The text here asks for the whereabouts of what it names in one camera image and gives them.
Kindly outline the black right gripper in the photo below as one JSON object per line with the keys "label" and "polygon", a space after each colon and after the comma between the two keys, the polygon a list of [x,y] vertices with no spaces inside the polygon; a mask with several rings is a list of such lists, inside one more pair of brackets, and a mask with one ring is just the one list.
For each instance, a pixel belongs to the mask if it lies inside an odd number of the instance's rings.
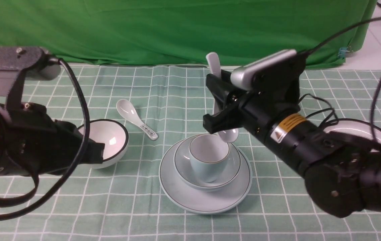
{"label": "black right gripper", "polygon": [[[247,92],[257,94],[264,104],[268,117],[274,119],[285,108],[298,105],[299,76],[306,65],[306,54],[297,54],[267,70],[256,74],[253,79],[253,89]],[[206,75],[206,87],[211,92],[220,108],[231,104],[244,95],[244,91],[231,83],[231,72],[221,70],[221,77],[214,74]],[[216,115],[203,116],[203,128],[210,134],[224,130],[242,128],[244,109],[238,106],[227,107]]]}

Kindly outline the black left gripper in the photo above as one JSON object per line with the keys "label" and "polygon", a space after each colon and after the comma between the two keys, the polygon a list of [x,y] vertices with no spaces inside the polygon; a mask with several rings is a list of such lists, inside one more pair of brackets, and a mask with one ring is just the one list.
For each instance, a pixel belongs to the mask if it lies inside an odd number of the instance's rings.
{"label": "black left gripper", "polygon": [[[53,174],[64,174],[69,168],[82,143],[83,134],[79,132],[76,125],[60,120],[54,121],[58,130],[58,138],[53,148]],[[105,144],[97,143],[91,139],[83,151],[80,164],[103,163],[103,151]]]}

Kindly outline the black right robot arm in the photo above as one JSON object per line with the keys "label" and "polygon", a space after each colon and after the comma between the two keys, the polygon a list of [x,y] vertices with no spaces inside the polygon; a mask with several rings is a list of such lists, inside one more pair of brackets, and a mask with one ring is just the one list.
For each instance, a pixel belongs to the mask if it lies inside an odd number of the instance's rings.
{"label": "black right robot arm", "polygon": [[381,145],[360,136],[326,133],[299,114],[299,77],[307,53],[284,50],[245,66],[248,82],[221,70],[206,55],[206,87],[215,99],[203,117],[209,133],[244,128],[296,174],[324,212],[345,218],[364,209],[381,212]]}

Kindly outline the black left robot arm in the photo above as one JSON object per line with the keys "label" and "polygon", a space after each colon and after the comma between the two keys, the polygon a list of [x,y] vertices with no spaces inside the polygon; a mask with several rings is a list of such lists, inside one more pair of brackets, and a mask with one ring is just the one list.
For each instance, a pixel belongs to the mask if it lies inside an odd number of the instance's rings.
{"label": "black left robot arm", "polygon": [[[0,103],[0,176],[65,174],[83,140],[84,126],[51,119],[43,105],[6,109]],[[88,145],[79,164],[106,168],[126,153],[129,134],[111,119],[90,121]]]}

